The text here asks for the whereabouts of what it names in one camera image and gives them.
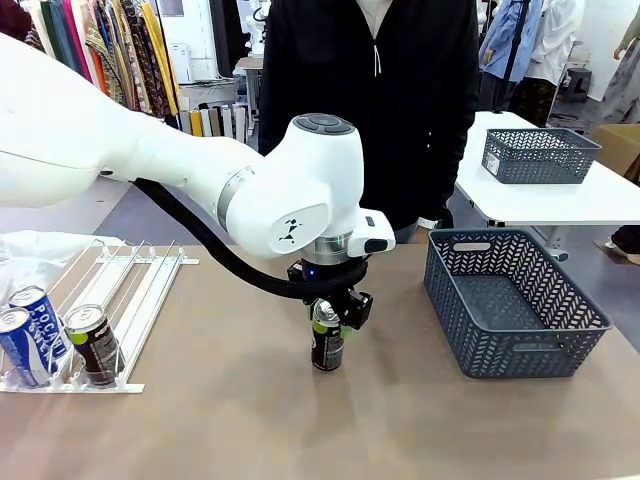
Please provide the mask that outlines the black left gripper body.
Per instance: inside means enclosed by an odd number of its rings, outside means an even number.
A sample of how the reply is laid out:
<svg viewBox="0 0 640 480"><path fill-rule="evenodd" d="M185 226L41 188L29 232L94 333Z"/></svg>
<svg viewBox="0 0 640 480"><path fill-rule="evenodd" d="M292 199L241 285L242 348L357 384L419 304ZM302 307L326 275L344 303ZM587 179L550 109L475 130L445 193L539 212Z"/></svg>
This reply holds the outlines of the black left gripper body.
<svg viewBox="0 0 640 480"><path fill-rule="evenodd" d="M342 326L360 330L369 318L373 296L351 288L330 295L328 302Z"/></svg>

